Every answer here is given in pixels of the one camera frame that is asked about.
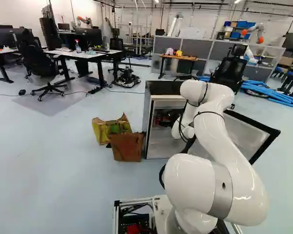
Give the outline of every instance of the metal frame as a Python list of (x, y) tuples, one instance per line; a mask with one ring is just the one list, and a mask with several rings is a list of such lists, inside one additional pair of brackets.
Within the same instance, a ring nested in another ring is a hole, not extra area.
[[(145, 198), (136, 198), (136, 199), (123, 199), (114, 201), (113, 209), (113, 234), (118, 234), (118, 225), (119, 225), (119, 210), (122, 206), (130, 206), (144, 203), (155, 204), (159, 200), (157, 196), (154, 197), (145, 197)], [(239, 225), (231, 223), (235, 234), (243, 234)]]

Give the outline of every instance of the ceiling pipe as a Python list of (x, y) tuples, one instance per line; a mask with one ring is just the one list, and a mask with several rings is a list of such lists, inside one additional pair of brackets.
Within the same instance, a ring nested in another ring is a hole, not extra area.
[[(124, 6), (124, 9), (136, 9), (136, 7), (127, 7)], [(172, 9), (192, 9), (192, 7), (172, 7)], [(217, 8), (204, 8), (204, 7), (195, 7), (195, 10), (211, 10), (211, 11), (218, 11), (219, 9)], [(221, 9), (220, 11), (234, 11), (234, 10), (230, 10), (230, 9)], [(284, 16), (284, 17), (293, 17), (292, 15), (285, 15), (285, 14), (277, 14), (277, 13), (270, 13), (270, 12), (260, 12), (260, 11), (244, 11), (245, 13), (253, 13), (253, 14), (264, 14), (264, 15), (274, 15), (274, 16)]]
[(96, 2), (100, 2), (100, 3), (102, 3), (102, 4), (104, 4), (104, 5), (107, 5), (107, 6), (113, 6), (113, 7), (115, 7), (115, 8), (122, 8), (121, 6), (114, 6), (114, 5), (111, 5), (111, 4), (108, 4), (108, 3), (105, 3), (104, 1), (99, 1), (99, 0), (94, 0), (94, 1), (96, 1)]
[(258, 3), (258, 4), (275, 5), (275, 6), (289, 6), (289, 7), (293, 7), (293, 5), (282, 4), (282, 3), (277, 3), (277, 2), (264, 2), (264, 1), (249, 1), (249, 2)]
[(216, 3), (216, 2), (164, 2), (164, 4), (170, 4), (170, 5), (222, 5), (222, 6), (228, 6), (229, 3)]

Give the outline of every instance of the desk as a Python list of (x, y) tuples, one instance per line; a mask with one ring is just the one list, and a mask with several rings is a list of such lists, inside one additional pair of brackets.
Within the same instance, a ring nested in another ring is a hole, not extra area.
[(5, 71), (5, 68), (4, 68), (4, 65), (2, 63), (3, 61), (3, 55), (4, 54), (11, 54), (11, 53), (14, 53), (14, 52), (18, 52), (18, 49), (8, 49), (8, 50), (0, 50), (0, 71), (1, 71), (1, 74), (3, 76), (3, 78), (0, 78), (0, 81), (4, 81), (4, 82), (7, 82), (7, 83), (14, 83), (14, 81), (10, 80), (6, 71)]
[(165, 59), (178, 59), (178, 60), (185, 60), (185, 61), (191, 61), (191, 67), (190, 67), (190, 74), (192, 73), (192, 69), (193, 69), (193, 66), (194, 66), (194, 62), (198, 60), (197, 57), (195, 56), (175, 56), (175, 55), (165, 55), (165, 54), (162, 54), (160, 55), (160, 57), (162, 57), (162, 64), (161, 64), (161, 72), (160, 72), (160, 75), (158, 77), (158, 79), (162, 78), (163, 77), (163, 66), (164, 66), (164, 61)]
[[(100, 80), (100, 87), (104, 87), (104, 77), (103, 77), (103, 71), (102, 71), (102, 60), (106, 57), (111, 57), (113, 58), (113, 67), (117, 68), (118, 64), (118, 57), (120, 57), (122, 51), (120, 50), (110, 50), (109, 53), (96, 53), (95, 55), (87, 55), (85, 53), (77, 53), (76, 51), (72, 52), (65, 52), (65, 51), (60, 51), (60, 50), (51, 50), (51, 51), (45, 51), (47, 54), (52, 54), (52, 55), (59, 55), (60, 60), (61, 60), (61, 65), (64, 71), (64, 76), (65, 79), (60, 80), (56, 82), (55, 84), (61, 84), (64, 82), (68, 82), (74, 77), (69, 77), (67, 65), (65, 62), (65, 58), (71, 58), (71, 59), (76, 59), (76, 60), (84, 60), (87, 62), (95, 62), (97, 63), (98, 66), (98, 75), (99, 75), (99, 80)], [(117, 69), (114, 70), (113, 72), (114, 79), (117, 78)]]

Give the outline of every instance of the yellow object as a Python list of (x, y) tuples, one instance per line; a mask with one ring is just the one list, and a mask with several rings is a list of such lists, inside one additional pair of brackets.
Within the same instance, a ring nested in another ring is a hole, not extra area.
[(103, 121), (98, 117), (93, 118), (92, 128), (100, 145), (108, 144), (110, 135), (132, 133), (129, 121), (124, 113), (122, 117), (116, 120)]
[(177, 50), (176, 56), (181, 57), (181, 55), (182, 55), (182, 51), (181, 50)]

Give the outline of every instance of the light blue floor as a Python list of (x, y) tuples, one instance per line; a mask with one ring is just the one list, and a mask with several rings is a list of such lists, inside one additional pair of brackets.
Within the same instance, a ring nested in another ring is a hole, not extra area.
[[(111, 79), (106, 69), (112, 64), (103, 66), (106, 79)], [(95, 64), (90, 67), (95, 71)], [(158, 77), (150, 68), (133, 69), (141, 84), (112, 90), (143, 93), (145, 80)], [(34, 88), (24, 74), (8, 75), (15, 83), (0, 81), (1, 94)], [(271, 80), (269, 85), (280, 83)], [(80, 78), (72, 82), (71, 91), (92, 86)], [(109, 234), (114, 200), (164, 193), (158, 173), (166, 160), (114, 161), (111, 149), (98, 145), (91, 127), (94, 117), (109, 120), (125, 112), (132, 129), (140, 131), (143, 94), (102, 90), (88, 97), (36, 98), (0, 96), (0, 234)], [(254, 165), (270, 195), (268, 218), (242, 230), (293, 233), (293, 108), (245, 94), (238, 94), (235, 104), (235, 111), (281, 130)]]

